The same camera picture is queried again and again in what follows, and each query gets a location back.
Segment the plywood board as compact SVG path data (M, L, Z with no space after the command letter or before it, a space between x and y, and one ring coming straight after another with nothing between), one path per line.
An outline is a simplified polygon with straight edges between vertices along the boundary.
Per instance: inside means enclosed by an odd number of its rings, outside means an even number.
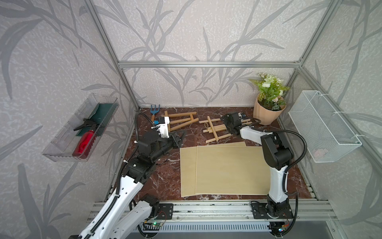
M180 176L181 196L189 197L202 195L196 192L197 179L197 147L185 147L180 149ZM203 193L207 195L223 194L222 192Z
M199 146L196 193L267 195L270 167L258 146Z

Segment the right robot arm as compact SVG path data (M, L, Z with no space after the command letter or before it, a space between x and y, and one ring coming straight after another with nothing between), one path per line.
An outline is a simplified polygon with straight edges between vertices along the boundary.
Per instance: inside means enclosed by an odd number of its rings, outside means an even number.
M240 113L225 114L220 120L232 135L253 141L262 146L264 160L270 167L270 190L265 212L268 217L293 217L287 193L287 167L294 157L285 135L280 132L265 132L245 126Z

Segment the wooden easel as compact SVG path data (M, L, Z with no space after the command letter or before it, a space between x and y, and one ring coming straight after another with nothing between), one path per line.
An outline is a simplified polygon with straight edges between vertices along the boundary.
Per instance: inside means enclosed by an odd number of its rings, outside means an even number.
M168 125L169 132L179 130L190 124L196 123L199 119L196 117L197 112L185 112L170 114L168 111L164 111L164 116L169 117L170 123Z
M208 117L206 120L200 120L199 124L204 125L203 133L208 133L213 135L211 139L206 140L206 144L212 142L218 142L219 140L233 136L233 134L228 133L228 129L225 124L217 124L215 122L221 122L220 119L211 119Z

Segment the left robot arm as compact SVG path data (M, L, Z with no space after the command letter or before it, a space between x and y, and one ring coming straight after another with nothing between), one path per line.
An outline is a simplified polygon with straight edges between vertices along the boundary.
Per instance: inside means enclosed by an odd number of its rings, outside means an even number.
M122 164L116 189L92 222L73 239L125 239L147 219L157 217L159 199L146 194L136 205L133 199L157 168L157 161L171 150L181 148L187 133L174 131L161 137L155 130L137 142L132 156Z

